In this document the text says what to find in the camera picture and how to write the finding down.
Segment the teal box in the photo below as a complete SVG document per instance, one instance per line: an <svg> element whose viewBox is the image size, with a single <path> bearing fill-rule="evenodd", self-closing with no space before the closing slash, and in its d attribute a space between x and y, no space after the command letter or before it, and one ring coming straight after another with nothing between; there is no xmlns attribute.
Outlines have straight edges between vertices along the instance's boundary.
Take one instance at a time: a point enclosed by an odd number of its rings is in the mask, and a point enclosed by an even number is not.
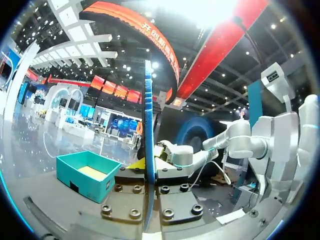
<svg viewBox="0 0 320 240"><path fill-rule="evenodd" d="M56 157L56 177L72 190L101 203L115 184L121 163L91 151Z"/></svg>

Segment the yellow triangle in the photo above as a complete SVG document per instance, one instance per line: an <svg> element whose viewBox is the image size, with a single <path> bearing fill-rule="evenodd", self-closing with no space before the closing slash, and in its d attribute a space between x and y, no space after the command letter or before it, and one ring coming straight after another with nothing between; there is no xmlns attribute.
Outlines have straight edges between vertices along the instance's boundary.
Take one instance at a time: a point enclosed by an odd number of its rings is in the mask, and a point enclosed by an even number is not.
<svg viewBox="0 0 320 240"><path fill-rule="evenodd" d="M146 160L145 158L141 158L140 160L136 161L135 163L127 166L126 169L145 169L146 168Z"/></svg>

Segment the white arch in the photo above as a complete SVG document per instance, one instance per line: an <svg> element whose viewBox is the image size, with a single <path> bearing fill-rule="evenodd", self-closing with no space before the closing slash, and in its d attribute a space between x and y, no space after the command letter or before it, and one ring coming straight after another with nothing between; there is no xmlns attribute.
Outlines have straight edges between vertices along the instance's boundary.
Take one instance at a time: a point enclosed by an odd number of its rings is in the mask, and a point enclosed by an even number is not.
<svg viewBox="0 0 320 240"><path fill-rule="evenodd" d="M56 96L57 96L58 93L60 93L60 92L67 92L67 93L68 93L68 96L70 95L70 93L69 93L69 91L68 91L67 88L63 87L63 88L58 89L58 90L53 94L52 98L50 99L50 104L49 104L49 106L48 106L48 109L51 108L51 105L52 105L54 99L56 98Z"/></svg>
<svg viewBox="0 0 320 240"><path fill-rule="evenodd" d="M69 107L69 103L70 103L70 100L71 100L73 94L74 94L75 92L77 92L77 91L80 92L81 99L80 99L80 102L79 102L78 109L77 109L76 112L75 112L75 115L77 115L77 114L80 112L81 105L82 105L82 103L83 103L83 101L84 101L84 94L82 93L82 91L81 91L79 88L73 89L73 90L71 91L70 96L69 96L69 99L68 99L68 101L66 102L66 105L65 105L65 109L67 109L67 108Z"/></svg>

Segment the white column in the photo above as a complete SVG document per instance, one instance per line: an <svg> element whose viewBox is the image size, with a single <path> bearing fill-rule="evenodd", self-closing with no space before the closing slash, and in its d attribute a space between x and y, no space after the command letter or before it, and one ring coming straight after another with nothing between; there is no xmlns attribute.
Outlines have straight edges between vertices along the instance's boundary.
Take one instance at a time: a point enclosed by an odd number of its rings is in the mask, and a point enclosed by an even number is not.
<svg viewBox="0 0 320 240"><path fill-rule="evenodd" d="M39 49L40 49L39 45L36 44L36 41L34 41L25 50L23 56L21 57L18 63L18 69L16 71L14 78L10 83L11 86L9 87L7 92L6 105L4 109L4 119L7 121L13 120L19 89L24 80L27 70L30 64L32 63L34 57L36 56L37 52L39 51Z"/></svg>

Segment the glossy floor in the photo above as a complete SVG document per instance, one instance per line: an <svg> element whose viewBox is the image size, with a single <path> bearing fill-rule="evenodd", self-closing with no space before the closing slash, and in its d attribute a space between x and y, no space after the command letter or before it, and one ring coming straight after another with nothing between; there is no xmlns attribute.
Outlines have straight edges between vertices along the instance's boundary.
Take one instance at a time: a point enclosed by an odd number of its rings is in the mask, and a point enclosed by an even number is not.
<svg viewBox="0 0 320 240"><path fill-rule="evenodd" d="M86 150L124 166L137 160L137 150L132 145L99 134L88 142L58 129L23 106L16 108L12 122L0 118L0 138L0 168L5 181L55 171L56 156Z"/></svg>

